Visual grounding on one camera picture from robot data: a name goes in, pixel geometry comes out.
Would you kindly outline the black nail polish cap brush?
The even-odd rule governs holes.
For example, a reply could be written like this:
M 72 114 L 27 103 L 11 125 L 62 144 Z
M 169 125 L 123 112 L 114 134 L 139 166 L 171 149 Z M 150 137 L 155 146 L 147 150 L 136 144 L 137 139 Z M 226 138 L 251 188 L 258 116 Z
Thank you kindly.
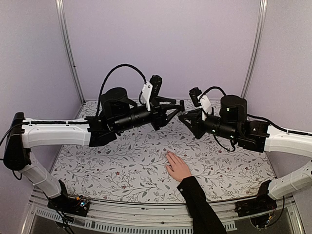
M 184 112 L 184 111 L 185 111 L 184 100 L 180 100 L 180 101 L 179 101 L 179 105 L 180 105 L 180 110 L 181 110 L 182 112 Z

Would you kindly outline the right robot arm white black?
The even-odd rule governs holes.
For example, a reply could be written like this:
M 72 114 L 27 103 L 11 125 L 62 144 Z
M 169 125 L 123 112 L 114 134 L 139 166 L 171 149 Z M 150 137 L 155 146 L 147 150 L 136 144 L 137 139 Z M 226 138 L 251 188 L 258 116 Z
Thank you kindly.
M 228 139 L 232 146 L 254 152 L 281 152 L 312 156 L 312 135 L 285 129 L 266 118 L 248 120 L 247 101 L 236 95 L 225 95 L 220 100 L 219 115 L 215 116 L 207 96 L 193 99 L 195 110 L 180 115 L 179 120 L 197 139 L 205 134 Z

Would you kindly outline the black sleeved forearm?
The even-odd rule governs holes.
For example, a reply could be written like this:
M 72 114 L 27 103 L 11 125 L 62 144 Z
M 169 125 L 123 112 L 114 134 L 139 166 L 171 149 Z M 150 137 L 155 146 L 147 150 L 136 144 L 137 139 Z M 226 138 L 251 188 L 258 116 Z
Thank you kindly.
M 194 234 L 225 234 L 226 230 L 206 201 L 206 195 L 194 176 L 181 181 L 177 189 L 185 199 L 189 214 L 193 219 Z

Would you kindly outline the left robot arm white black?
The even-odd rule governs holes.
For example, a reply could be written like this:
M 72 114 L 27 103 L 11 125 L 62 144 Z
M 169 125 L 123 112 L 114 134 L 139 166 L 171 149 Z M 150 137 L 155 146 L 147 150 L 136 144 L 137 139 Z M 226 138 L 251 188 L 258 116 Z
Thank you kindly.
M 145 124 L 154 130 L 166 126 L 179 112 L 184 101 L 158 96 L 158 90 L 147 84 L 142 90 L 143 104 L 128 98 L 125 88 L 112 88 L 100 95 L 95 116 L 74 120 L 34 120 L 23 112 L 15 114 L 5 133 L 3 163 L 11 171 L 18 171 L 38 186 L 63 212 L 73 204 L 66 188 L 56 180 L 31 154 L 31 148 L 45 145 L 105 146 L 123 132 Z

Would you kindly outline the person's bare hand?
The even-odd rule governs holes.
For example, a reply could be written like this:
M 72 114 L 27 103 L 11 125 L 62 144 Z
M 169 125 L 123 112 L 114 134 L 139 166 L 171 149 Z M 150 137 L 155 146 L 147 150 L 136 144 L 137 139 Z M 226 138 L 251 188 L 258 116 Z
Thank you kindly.
M 168 151 L 166 158 L 168 163 L 165 165 L 165 168 L 174 180 L 181 182 L 183 179 L 192 176 L 188 165 L 176 154 Z

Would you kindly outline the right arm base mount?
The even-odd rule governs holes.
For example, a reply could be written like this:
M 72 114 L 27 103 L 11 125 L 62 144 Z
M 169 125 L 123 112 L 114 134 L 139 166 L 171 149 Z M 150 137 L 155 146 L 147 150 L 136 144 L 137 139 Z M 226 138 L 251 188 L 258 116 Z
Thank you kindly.
M 239 217 L 254 215 L 277 208 L 276 200 L 272 199 L 268 195 L 270 183 L 271 180 L 261 183 L 255 198 L 235 203 L 234 211 Z

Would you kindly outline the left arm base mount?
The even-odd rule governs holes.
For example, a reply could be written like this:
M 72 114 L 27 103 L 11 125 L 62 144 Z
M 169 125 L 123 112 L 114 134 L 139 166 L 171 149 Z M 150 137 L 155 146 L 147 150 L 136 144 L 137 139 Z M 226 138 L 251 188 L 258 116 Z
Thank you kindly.
M 90 199 L 82 195 L 69 197 L 64 183 L 61 180 L 58 181 L 61 188 L 60 195 L 49 198 L 47 207 L 59 212 L 86 217 L 90 208 Z

